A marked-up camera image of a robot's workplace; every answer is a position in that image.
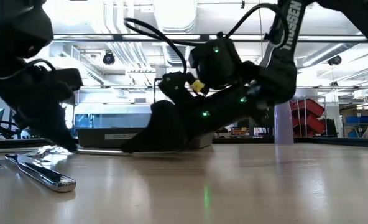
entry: ceiling pipe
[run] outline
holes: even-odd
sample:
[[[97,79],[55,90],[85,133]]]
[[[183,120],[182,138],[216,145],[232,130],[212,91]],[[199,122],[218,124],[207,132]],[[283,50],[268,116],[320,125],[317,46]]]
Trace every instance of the ceiling pipe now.
[[[116,20],[114,23],[114,27],[116,26],[117,29],[115,30],[119,30],[120,33],[126,34],[127,28],[123,23],[124,17],[125,17],[123,0],[116,1],[116,7],[114,7],[113,9],[115,9],[115,14],[116,14]],[[129,9],[128,9],[128,14],[132,14],[130,16],[134,16],[134,10],[133,12],[129,13]],[[122,43],[122,47],[126,50],[129,56],[135,60],[137,66],[139,67],[139,70],[146,70],[147,68],[150,68],[150,65],[145,60],[144,52],[141,50],[142,48],[130,42]]]
[[[195,27],[197,0],[153,0],[158,28],[164,33],[190,34]],[[177,46],[187,58],[190,48]],[[169,46],[163,46],[165,60],[171,66],[182,66],[182,61]]]
[[[71,46],[71,45],[62,45],[61,50],[62,50],[61,53],[63,55],[75,59],[77,62],[79,62],[83,66],[83,68],[85,70],[84,75],[86,77],[94,79],[101,86],[116,85],[116,83],[111,83],[110,81],[108,81],[102,73],[100,73],[94,66],[92,66],[92,64],[90,64],[89,61],[87,61],[85,59],[86,56],[83,57],[83,55],[80,54],[80,51],[78,49],[76,49],[76,47]],[[113,87],[109,87],[108,90],[111,93],[114,93],[119,98],[127,98],[128,94],[129,94],[129,92],[127,90],[117,90]]]
[[[357,77],[367,75],[367,74],[368,74],[368,68],[363,69],[361,71],[358,71],[358,72],[356,72],[354,74],[351,74],[351,75],[346,75],[344,77],[337,78],[335,80],[332,80],[332,82],[343,82],[343,81],[350,80],[352,78],[357,78]]]
[[[130,18],[134,18],[134,1],[126,0],[126,5],[127,5],[127,16]],[[134,42],[134,43],[129,43],[129,44],[133,45],[134,48],[137,50],[137,52],[139,53],[139,58],[141,62],[145,65],[145,67],[148,70],[151,70],[151,66],[147,61],[147,57],[145,56],[141,42]]]
[[[104,4],[104,23],[105,23],[105,26],[108,29],[108,32],[110,34],[117,34],[118,33],[117,29],[115,28],[115,21],[114,21],[114,13],[115,12],[116,12],[116,10],[115,10],[113,2],[108,1]],[[140,69],[139,61],[136,60],[136,58],[134,57],[133,52],[130,52],[130,50],[128,49],[127,44],[122,43],[122,42],[118,42],[117,44],[118,44],[119,48],[122,50],[122,53],[124,54],[124,56],[129,61],[131,67],[133,67],[135,69]]]
[[[68,44],[52,43],[50,45],[50,56],[61,57],[61,55],[72,58],[78,62],[78,64],[81,65],[81,67],[78,67],[81,75],[92,78],[100,85],[106,84],[104,75],[101,74],[97,68],[83,61],[81,59],[80,51],[76,47]]]
[[[368,53],[367,53],[367,54],[365,54],[365,55],[361,55],[361,56],[359,56],[359,57],[357,57],[357,58],[354,58],[354,59],[352,59],[351,61],[349,61],[349,62],[347,62],[347,63],[355,62],[356,60],[360,60],[360,59],[365,58],[365,57],[367,57],[367,56],[368,56]],[[325,72],[323,72],[323,73],[319,74],[318,76],[319,76],[319,77],[322,77],[323,75],[329,74],[329,73],[331,73],[331,72],[332,72],[332,70],[327,70],[327,71],[325,71]]]
[[[92,5],[94,7],[94,16],[91,20],[91,27],[98,34],[110,34],[106,27],[104,20],[104,8],[105,5],[102,1],[96,2]],[[131,67],[130,61],[125,57],[123,51],[119,48],[115,42],[106,42],[107,47],[116,55],[116,57],[127,67]]]
[[[318,50],[317,52],[303,58],[298,62],[298,69],[308,68],[319,63],[325,62],[334,56],[337,56],[358,44],[328,44],[327,46],[323,47],[322,49]]]

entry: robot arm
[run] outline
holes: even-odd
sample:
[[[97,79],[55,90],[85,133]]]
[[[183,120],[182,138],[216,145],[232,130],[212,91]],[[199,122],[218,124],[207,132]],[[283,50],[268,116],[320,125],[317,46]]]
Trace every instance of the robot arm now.
[[[278,0],[280,14],[275,16],[268,34],[269,44],[260,65],[240,62],[232,41],[221,34],[217,40],[196,46],[190,54],[191,67],[196,68],[199,80],[207,87],[221,91],[207,97],[191,97],[184,87],[184,73],[165,74],[159,88],[173,103],[160,101],[153,104],[150,124],[125,143],[122,150],[169,151],[185,147],[193,139],[246,117],[258,122],[266,107],[290,100],[296,91],[294,54],[301,23],[307,5],[314,2]],[[368,38],[368,1],[316,2],[343,12]],[[287,41],[277,47],[282,40]]]
[[[65,126],[60,104],[83,85],[79,71],[57,70],[44,60],[24,60],[53,39],[43,3],[45,0],[0,0],[0,97],[15,113],[20,129],[29,126],[52,144],[74,151],[75,141]],[[40,62],[49,69],[36,66]]]

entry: silver handle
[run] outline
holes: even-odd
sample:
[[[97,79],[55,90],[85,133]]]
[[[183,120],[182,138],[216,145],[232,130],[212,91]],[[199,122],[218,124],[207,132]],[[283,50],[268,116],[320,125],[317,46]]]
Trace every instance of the silver handle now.
[[[75,180],[42,166],[33,158],[17,154],[7,154],[5,157],[23,173],[56,192],[70,192],[76,188]]]

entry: table surface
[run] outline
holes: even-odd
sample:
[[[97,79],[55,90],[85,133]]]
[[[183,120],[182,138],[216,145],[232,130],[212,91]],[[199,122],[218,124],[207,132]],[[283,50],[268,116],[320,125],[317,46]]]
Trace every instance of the table surface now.
[[[3,167],[0,223],[368,223],[368,148],[242,144],[44,159],[76,190],[52,192]]]

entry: green led light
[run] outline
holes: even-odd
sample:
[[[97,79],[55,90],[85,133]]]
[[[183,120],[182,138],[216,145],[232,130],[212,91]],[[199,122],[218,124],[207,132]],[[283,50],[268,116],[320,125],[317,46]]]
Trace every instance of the green led light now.
[[[242,97],[240,100],[239,100],[241,103],[245,103],[247,101],[247,98],[246,97]]]
[[[204,111],[204,112],[202,113],[202,116],[209,116],[209,115],[210,115],[209,111]]]
[[[210,209],[209,187],[206,184],[203,186],[203,208],[206,211]]]

